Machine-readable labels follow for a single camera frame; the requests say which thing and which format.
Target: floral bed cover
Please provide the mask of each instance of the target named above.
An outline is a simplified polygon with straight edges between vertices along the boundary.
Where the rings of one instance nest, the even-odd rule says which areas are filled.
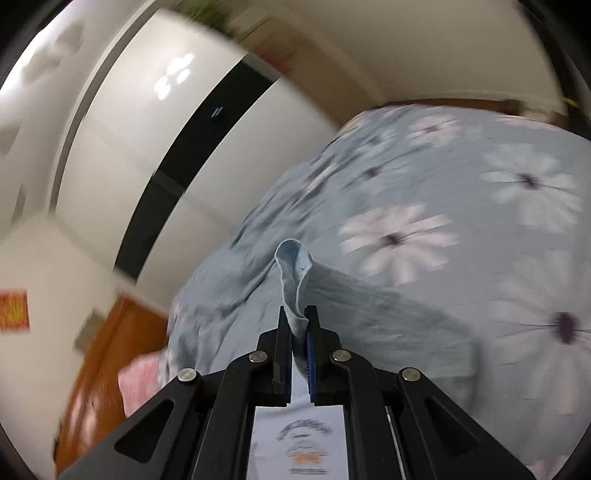
[[[160,381],[225,368],[274,328],[276,305],[259,305],[253,325],[248,300],[279,295],[265,281],[273,253],[297,238],[315,261],[470,329],[469,413],[551,478],[591,421],[590,181],[591,144],[551,125],[462,108],[364,112],[288,171],[179,292]]]

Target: pink cloth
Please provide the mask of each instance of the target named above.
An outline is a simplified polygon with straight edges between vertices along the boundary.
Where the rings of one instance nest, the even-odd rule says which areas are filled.
[[[117,379],[125,417],[131,416],[160,390],[157,379],[159,355],[159,352],[140,355],[119,370]]]

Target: light blue towel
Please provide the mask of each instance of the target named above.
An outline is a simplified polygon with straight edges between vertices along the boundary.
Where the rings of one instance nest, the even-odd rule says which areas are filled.
[[[476,345],[448,315],[316,263],[298,240],[282,242],[275,259],[285,313],[297,341],[306,337],[303,309],[316,305],[322,328],[338,333],[344,348],[384,370],[417,367],[455,402],[469,404],[477,374]],[[305,364],[296,358],[300,371]]]

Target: metal screw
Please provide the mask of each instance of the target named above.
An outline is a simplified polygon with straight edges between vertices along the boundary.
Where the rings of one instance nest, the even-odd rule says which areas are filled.
[[[261,364],[267,361],[267,358],[269,358],[269,356],[262,350],[255,350],[254,352],[251,352],[250,355],[248,355],[248,359],[254,364]]]
[[[402,378],[407,382],[416,382],[419,378],[421,378],[421,372],[416,368],[405,368],[402,370]]]
[[[189,383],[197,378],[197,372],[193,368],[183,368],[177,376],[182,383]]]
[[[346,362],[351,360],[351,354],[348,350],[335,350],[333,352],[333,359],[337,362]]]

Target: red paper sign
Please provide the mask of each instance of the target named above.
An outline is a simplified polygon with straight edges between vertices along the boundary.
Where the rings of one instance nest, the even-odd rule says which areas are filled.
[[[30,330],[26,291],[0,291],[0,332]]]

